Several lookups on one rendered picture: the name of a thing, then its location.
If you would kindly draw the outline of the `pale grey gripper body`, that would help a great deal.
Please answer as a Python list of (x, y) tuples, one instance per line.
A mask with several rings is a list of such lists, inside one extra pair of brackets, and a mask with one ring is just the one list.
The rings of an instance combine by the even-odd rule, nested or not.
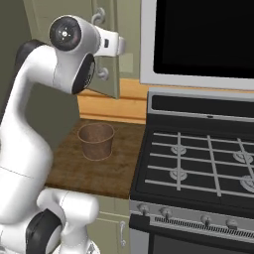
[(118, 39), (117, 56), (121, 56), (125, 54), (126, 41), (123, 37), (119, 37)]

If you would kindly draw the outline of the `olive lower cabinet door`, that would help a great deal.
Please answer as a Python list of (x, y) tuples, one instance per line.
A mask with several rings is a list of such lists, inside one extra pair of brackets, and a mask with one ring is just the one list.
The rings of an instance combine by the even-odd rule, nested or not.
[[(124, 239), (125, 247), (120, 244), (120, 221), (125, 221)], [(130, 254), (129, 217), (104, 216), (98, 217), (87, 226), (91, 240), (98, 246), (101, 254)]]

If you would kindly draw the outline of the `silver stove knob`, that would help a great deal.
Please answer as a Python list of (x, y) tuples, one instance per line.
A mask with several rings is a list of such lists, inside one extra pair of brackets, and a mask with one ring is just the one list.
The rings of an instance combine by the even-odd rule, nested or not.
[(237, 227), (238, 227), (237, 221), (235, 219), (232, 219), (232, 218), (228, 218), (226, 220), (226, 225), (229, 229), (233, 229), (233, 230), (236, 230)]
[(208, 214), (203, 214), (200, 221), (205, 225), (209, 226), (211, 224), (211, 217)]
[(143, 215), (147, 215), (149, 213), (149, 207), (145, 203), (139, 204), (138, 208)]
[(172, 211), (168, 207), (162, 207), (160, 209), (160, 213), (165, 219), (169, 219), (172, 217)]

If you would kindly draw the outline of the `silver black microwave oven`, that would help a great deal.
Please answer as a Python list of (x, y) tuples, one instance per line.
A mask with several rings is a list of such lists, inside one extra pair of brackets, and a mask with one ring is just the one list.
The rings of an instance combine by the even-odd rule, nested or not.
[(141, 0), (140, 81), (254, 90), (254, 0)]

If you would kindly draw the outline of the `black silver gas stove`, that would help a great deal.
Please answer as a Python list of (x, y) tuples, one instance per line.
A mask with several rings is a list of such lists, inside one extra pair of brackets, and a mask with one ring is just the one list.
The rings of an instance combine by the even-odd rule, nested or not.
[(129, 208), (131, 254), (254, 254), (254, 93), (150, 89)]

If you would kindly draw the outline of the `olive upper cabinet door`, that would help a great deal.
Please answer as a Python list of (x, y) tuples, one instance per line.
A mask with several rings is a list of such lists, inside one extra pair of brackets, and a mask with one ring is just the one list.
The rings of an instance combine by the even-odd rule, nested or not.
[(23, 0), (33, 39), (49, 42), (52, 21), (70, 14), (89, 21), (92, 15), (92, 0)]

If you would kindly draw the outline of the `brown woven basket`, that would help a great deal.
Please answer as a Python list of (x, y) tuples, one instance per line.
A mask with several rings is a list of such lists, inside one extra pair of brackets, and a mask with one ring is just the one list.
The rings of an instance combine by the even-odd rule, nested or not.
[(102, 161), (111, 156), (114, 128), (107, 123), (83, 125), (77, 132), (83, 156), (89, 161)]

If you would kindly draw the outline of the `olive drawer front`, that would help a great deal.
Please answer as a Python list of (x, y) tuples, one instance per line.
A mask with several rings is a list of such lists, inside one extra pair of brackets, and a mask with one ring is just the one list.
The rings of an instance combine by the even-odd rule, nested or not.
[(128, 218), (129, 214), (129, 200), (118, 197), (110, 197), (99, 195), (100, 213), (103, 215), (114, 215)]

